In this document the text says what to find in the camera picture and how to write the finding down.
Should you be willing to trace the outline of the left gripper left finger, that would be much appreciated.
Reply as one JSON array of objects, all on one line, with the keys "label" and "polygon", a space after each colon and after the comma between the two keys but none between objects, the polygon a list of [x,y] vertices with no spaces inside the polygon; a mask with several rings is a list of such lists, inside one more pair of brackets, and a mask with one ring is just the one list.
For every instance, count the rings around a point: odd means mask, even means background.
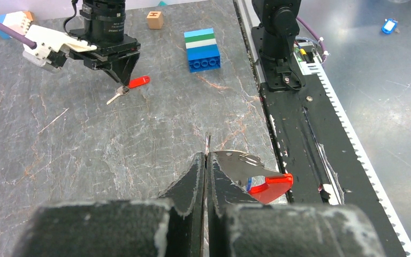
[{"label": "left gripper left finger", "polygon": [[41,206],[13,256],[202,256],[206,158],[157,198]]}]

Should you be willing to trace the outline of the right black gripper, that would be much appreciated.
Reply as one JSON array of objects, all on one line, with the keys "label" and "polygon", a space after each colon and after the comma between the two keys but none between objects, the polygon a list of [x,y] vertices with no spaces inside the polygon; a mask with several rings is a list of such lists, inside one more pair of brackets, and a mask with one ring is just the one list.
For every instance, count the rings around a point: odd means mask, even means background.
[{"label": "right black gripper", "polygon": [[141,43],[134,37],[124,34],[123,40],[109,42],[82,38],[97,46],[96,50],[71,52],[69,58],[82,60],[91,70],[102,70],[119,83],[116,93],[128,93],[132,72],[140,57]]}]

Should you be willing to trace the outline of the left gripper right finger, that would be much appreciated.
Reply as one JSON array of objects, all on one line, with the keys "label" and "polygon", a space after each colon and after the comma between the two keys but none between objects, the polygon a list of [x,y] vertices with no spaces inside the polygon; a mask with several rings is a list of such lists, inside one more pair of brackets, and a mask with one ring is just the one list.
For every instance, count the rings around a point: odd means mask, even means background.
[{"label": "left gripper right finger", "polygon": [[366,214],[354,205],[264,205],[228,172],[235,152],[208,154],[210,256],[385,256]]}]

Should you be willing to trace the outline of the key with red tag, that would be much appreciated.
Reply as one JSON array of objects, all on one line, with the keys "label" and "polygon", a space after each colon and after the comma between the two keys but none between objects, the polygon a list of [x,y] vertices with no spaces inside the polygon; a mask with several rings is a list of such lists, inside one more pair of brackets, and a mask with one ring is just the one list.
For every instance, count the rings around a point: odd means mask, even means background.
[{"label": "key with red tag", "polygon": [[112,97],[108,102],[107,105],[111,104],[116,98],[122,95],[126,95],[130,89],[137,88],[143,85],[150,83],[151,78],[147,75],[139,78],[132,79],[127,86],[121,86],[116,90],[116,94]]}]

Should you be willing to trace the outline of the keyring with blue red tags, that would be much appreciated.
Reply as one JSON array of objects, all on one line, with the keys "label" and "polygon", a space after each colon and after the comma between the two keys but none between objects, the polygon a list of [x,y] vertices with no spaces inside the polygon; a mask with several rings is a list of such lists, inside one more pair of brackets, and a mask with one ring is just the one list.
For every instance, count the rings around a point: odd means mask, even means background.
[{"label": "keyring with blue red tags", "polygon": [[294,180],[290,173],[267,169],[260,158],[239,150],[211,150],[211,134],[205,135],[207,156],[225,177],[262,204],[270,204],[287,193]]}]

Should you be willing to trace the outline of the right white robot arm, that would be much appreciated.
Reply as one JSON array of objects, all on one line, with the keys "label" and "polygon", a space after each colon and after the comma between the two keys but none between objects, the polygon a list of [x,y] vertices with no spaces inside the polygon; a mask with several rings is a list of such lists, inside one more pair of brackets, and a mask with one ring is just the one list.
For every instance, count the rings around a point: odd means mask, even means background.
[{"label": "right white robot arm", "polygon": [[[260,57],[265,70],[274,69],[280,82],[269,82],[272,91],[299,91],[303,75],[293,65],[295,38],[300,27],[297,16],[300,1],[253,1],[253,8],[262,24]],[[73,50],[71,59],[82,60],[92,70],[103,70],[121,84],[125,93],[130,87],[131,73],[139,59],[140,44],[124,32],[125,1],[84,1],[81,10],[72,1],[74,14],[84,18],[83,29],[67,31],[68,36],[87,41],[96,50],[80,53]],[[212,28],[184,33],[187,61],[191,72],[220,68],[220,52]]]}]

